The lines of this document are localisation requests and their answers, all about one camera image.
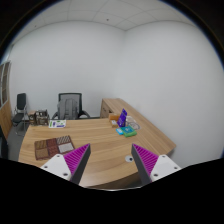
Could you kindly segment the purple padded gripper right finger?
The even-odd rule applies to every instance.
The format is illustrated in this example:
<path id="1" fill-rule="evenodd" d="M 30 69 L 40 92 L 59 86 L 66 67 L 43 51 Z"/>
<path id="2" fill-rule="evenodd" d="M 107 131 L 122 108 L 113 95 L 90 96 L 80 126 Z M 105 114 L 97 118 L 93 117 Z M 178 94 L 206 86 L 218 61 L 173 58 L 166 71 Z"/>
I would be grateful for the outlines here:
<path id="1" fill-rule="evenodd" d="M 132 145 L 131 153 L 143 185 L 180 170 L 180 167 L 165 154 L 158 156 L 136 144 Z"/>

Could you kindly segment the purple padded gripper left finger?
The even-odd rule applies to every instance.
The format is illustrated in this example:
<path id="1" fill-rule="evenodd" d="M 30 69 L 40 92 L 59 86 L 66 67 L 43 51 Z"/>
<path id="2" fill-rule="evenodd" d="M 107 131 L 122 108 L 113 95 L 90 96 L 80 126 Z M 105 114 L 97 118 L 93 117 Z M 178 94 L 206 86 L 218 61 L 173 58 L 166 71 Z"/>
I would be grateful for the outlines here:
<path id="1" fill-rule="evenodd" d="M 91 147 L 89 144 L 86 144 L 65 155 L 56 154 L 42 165 L 41 169 L 74 184 L 79 184 L 90 154 Z"/>

